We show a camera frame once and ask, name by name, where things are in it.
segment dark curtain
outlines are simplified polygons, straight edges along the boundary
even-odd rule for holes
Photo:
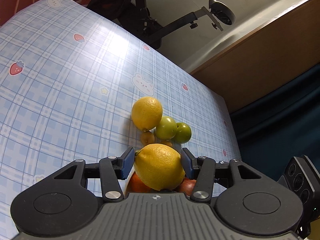
[[[320,64],[233,112],[242,160],[278,180],[293,156],[320,171]]]

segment knob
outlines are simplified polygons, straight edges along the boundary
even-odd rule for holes
[[[198,24],[192,22],[191,25],[190,25],[190,28],[191,28],[191,29],[194,29],[194,28],[196,28],[196,27],[198,27]]]

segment green apple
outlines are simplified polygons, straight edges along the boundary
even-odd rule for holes
[[[177,143],[186,143],[191,139],[191,128],[184,122],[177,122],[177,133],[173,140]]]
[[[172,117],[163,116],[156,126],[156,136],[162,140],[170,140],[177,133],[177,124]]]

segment yellow lemon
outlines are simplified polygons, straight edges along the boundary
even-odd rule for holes
[[[180,154],[159,143],[149,144],[136,151],[134,169],[141,181],[155,190],[173,190],[185,176]]]
[[[147,132],[155,128],[162,118],[162,105],[152,97],[140,98],[133,104],[131,117],[134,125],[141,131]]]

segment blue plaid tablecloth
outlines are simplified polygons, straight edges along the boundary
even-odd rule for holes
[[[75,159],[141,148],[130,112],[143,96],[191,127],[183,147],[195,156],[241,158],[223,98],[113,22],[72,0],[40,0],[4,24],[0,239],[17,233],[10,204],[21,191]],[[101,195],[100,180],[88,189]],[[215,185],[214,194],[222,190]]]

